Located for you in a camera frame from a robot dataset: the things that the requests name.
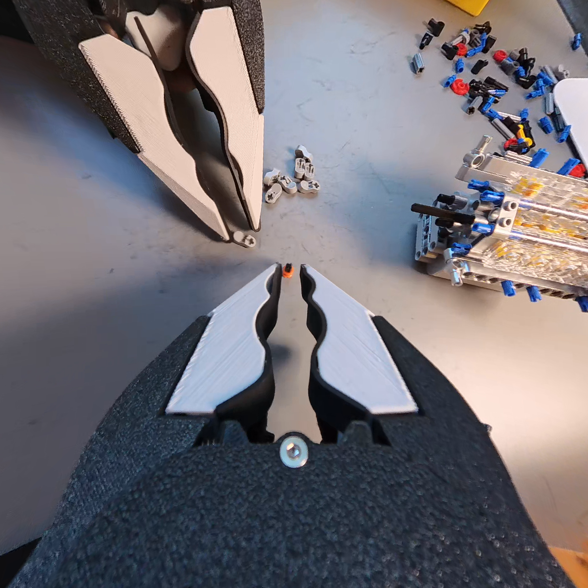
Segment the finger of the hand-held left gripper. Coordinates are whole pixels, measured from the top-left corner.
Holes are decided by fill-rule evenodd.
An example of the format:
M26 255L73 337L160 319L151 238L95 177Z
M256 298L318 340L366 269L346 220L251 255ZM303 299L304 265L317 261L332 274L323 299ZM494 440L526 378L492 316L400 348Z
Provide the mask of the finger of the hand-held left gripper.
M254 99L235 15L229 6L198 12L187 35L187 61L219 119L222 146L247 221L261 228L264 117Z
M84 40L78 48L135 140L138 158L202 222L229 241L217 204L198 180L194 158L172 131L164 85L150 57L109 34Z

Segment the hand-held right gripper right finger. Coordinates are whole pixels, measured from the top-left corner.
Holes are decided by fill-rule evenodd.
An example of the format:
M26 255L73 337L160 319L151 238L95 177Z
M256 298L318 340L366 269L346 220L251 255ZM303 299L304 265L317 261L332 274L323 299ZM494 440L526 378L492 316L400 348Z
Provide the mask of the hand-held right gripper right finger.
M307 264L300 267L300 284L315 339L308 396L321 437L338 439L361 421L374 439L383 439L380 416L416 414L418 406L375 315Z

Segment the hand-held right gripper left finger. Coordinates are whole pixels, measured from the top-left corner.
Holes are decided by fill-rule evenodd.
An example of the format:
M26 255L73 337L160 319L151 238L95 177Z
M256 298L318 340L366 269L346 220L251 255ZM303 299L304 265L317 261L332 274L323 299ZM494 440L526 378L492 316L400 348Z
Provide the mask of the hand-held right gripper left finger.
M268 345L277 322L282 265L274 263L213 309L166 405L166 415L234 420L249 439L267 430L275 397Z

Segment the pile of grey connector pieces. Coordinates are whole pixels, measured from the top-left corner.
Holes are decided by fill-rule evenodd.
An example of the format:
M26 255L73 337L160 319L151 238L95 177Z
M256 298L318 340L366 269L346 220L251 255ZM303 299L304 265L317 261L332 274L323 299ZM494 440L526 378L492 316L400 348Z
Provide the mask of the pile of grey connector pieces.
M264 201L274 204L282 195L316 195L321 185L316 179L313 154L303 144L295 148L295 165L293 176L274 168L263 177Z

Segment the grey toy brick assembly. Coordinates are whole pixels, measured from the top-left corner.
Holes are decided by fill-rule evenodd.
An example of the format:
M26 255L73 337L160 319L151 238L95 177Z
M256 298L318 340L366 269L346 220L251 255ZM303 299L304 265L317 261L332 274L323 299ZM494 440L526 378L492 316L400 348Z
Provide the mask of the grey toy brick assembly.
M587 172L569 158L556 172L532 156L491 153L484 135L456 179L466 192L415 203L414 259L453 286L526 292L531 302L572 300L587 313Z

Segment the yellow bin holding dark parts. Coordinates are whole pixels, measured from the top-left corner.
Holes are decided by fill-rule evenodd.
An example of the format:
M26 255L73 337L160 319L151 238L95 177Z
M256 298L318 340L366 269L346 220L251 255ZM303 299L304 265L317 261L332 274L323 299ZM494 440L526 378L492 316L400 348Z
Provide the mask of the yellow bin holding dark parts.
M446 2L473 17L477 17L489 3L489 0L448 0Z

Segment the scattered small brick parts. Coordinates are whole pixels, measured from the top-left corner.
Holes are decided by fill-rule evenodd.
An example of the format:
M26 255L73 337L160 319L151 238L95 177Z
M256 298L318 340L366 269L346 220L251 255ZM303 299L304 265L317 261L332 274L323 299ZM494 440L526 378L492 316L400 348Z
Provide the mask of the scattered small brick parts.
M500 101L510 87L492 76L480 77L489 65L485 59L492 52L493 62L519 88L526 91L525 100L541 100L543 115L536 126L545 134L555 138L558 144L567 144L572 153L559 171L562 175L587 179L587 165L579 150L572 144L571 125L565 121L560 107L555 101L555 88L559 82L569 77L563 66L551 68L548 65L536 67L536 58L529 55L523 47L506 52L495 49L496 36L492 34L490 21L463 28L455 39L440 46L440 53L451 62L453 73L448 76L443 87L467 100L466 113L482 114L503 137L504 155L529 156L530 165L539 167L547 158L544 149L537 148L533 136L533 123L529 110L522 109L518 114L498 111Z

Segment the white rounded board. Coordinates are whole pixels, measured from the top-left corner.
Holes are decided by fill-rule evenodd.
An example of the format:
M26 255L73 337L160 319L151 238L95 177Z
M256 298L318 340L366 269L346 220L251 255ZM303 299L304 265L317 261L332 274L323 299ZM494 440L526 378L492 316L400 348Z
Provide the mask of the white rounded board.
M587 167L587 78L567 78L555 85L555 105L571 126L570 137Z

